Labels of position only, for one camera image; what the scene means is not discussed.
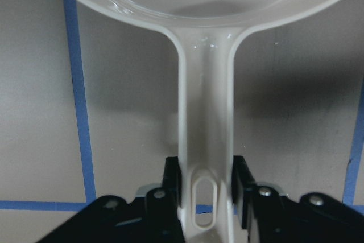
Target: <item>blue tape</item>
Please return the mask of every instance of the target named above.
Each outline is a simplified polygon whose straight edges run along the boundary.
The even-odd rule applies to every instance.
[[[351,205],[350,207],[364,215],[364,205]]]
[[[87,206],[87,203],[71,202],[39,202],[39,201],[0,201],[2,210],[32,210],[32,211],[64,211],[78,212]]]
[[[355,125],[353,143],[351,145],[350,159],[348,163],[348,168],[346,170],[345,186],[344,186],[344,196],[342,201],[346,205],[353,205],[355,198],[355,189],[357,186],[360,161],[362,157],[364,143],[364,82],[362,85],[357,123]]]
[[[76,0],[63,0],[86,202],[96,199]]]
[[[196,214],[212,213],[212,205],[196,205]]]

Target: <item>black metal bracket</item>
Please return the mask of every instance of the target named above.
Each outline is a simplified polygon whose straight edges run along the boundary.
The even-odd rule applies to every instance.
[[[322,193],[299,203],[271,186],[258,185],[244,158],[235,156],[233,203],[249,243],[363,243],[364,216]],[[38,243],[184,243],[177,208],[181,199],[178,158],[167,158],[162,186],[127,204],[103,196]]]
[[[167,158],[162,187],[130,204],[117,196],[100,197],[38,243],[184,243],[177,216],[180,179],[178,158]]]
[[[364,216],[322,193],[299,203],[257,185],[244,158],[234,157],[233,202],[250,243],[363,243]]]

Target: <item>white plastic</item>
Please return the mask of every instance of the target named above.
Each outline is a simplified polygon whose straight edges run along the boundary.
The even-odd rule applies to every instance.
[[[166,34],[179,53],[180,218],[188,242],[234,242],[231,202],[233,68],[255,31],[316,13],[338,0],[78,0],[112,18]],[[195,221],[194,188],[214,189],[213,220]]]

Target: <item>oval slot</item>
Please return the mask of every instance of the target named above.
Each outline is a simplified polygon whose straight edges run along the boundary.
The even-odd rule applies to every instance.
[[[195,223],[199,228],[210,228],[214,223],[216,187],[209,178],[202,178],[195,184]]]

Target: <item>bolt head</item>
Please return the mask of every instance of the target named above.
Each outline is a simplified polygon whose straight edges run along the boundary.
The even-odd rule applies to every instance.
[[[119,205],[119,202],[117,200],[111,199],[109,200],[105,205],[104,208],[116,210],[116,207]]]
[[[261,187],[259,188],[259,194],[262,196],[270,196],[272,195],[272,190],[268,187]]]
[[[309,202],[315,206],[322,206],[324,205],[324,200],[317,196],[317,195],[312,195],[309,197]]]
[[[153,196],[156,198],[156,199],[162,199],[166,196],[166,192],[164,192],[163,190],[157,190],[154,192]]]

